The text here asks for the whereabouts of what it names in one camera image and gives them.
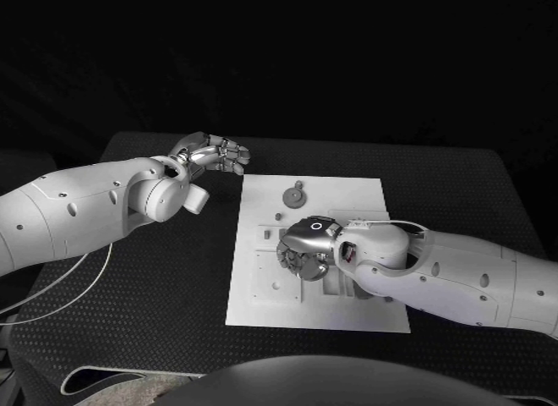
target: black table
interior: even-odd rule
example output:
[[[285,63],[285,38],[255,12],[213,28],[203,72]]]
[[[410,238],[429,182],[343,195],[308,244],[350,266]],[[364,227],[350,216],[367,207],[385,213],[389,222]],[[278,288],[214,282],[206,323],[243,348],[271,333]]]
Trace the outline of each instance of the black table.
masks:
[[[119,133],[102,161],[168,152],[178,134]],[[252,151],[246,173],[372,177],[393,219],[461,233],[535,256],[543,251],[497,155],[491,151],[236,139]],[[558,342],[535,333],[462,326],[408,309],[412,334],[226,326],[240,178],[204,174],[210,193],[198,216],[181,211],[113,244],[109,267],[86,296],[50,318],[14,327],[11,360],[33,404],[74,404],[131,375],[59,394],[82,367],[207,374],[252,359],[338,354],[382,359],[452,376],[500,394],[558,402]],[[33,303],[20,319],[56,309],[97,274],[106,249]],[[43,268],[34,289],[74,260]],[[76,372],[70,391],[105,377]]]

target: white platform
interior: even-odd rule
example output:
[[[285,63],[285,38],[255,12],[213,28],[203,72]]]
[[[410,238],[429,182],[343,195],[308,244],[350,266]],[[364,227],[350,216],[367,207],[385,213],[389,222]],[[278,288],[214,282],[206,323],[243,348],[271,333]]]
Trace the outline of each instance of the white platform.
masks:
[[[289,209],[281,196],[297,180],[307,202]],[[387,220],[380,180],[243,176],[226,325],[410,332],[405,305],[377,297],[356,299],[353,281],[337,268],[330,268],[321,280],[302,283],[279,267],[279,229],[311,215],[328,216],[341,225],[357,217]]]

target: robotic hand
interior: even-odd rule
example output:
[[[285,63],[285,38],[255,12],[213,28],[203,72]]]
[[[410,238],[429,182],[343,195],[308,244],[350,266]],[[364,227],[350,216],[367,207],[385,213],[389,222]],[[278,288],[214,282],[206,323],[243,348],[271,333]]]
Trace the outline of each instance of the robotic hand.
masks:
[[[48,173],[0,197],[0,276],[109,245],[181,206],[198,214],[207,191],[191,184],[206,169],[242,175],[247,149],[201,132],[167,156]]]
[[[334,264],[374,296],[471,326],[519,328],[558,337],[558,263],[462,235],[395,221],[304,218],[282,235],[278,263],[304,281]]]

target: black cable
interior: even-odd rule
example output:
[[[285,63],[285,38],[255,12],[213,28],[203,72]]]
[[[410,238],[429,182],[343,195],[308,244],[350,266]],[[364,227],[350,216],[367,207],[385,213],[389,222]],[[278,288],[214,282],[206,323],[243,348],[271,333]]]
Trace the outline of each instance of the black cable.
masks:
[[[0,387],[4,385],[4,383],[8,381],[8,378],[11,378],[14,374],[14,370],[8,373],[7,377],[2,379],[2,382],[0,383]]]

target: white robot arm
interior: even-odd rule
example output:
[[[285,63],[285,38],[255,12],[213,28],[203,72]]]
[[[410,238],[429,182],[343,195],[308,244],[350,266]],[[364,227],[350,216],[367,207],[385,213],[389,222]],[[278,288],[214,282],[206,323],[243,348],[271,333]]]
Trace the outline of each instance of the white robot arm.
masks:
[[[167,156],[48,173],[0,197],[0,276],[87,254],[181,206],[198,214],[207,192],[191,184],[204,169],[242,175],[247,149],[201,132]]]
[[[343,228],[331,218],[307,217],[281,238],[278,262],[308,281],[334,264],[367,293],[448,320],[558,337],[556,262],[421,226],[408,233],[390,223],[351,220]]]

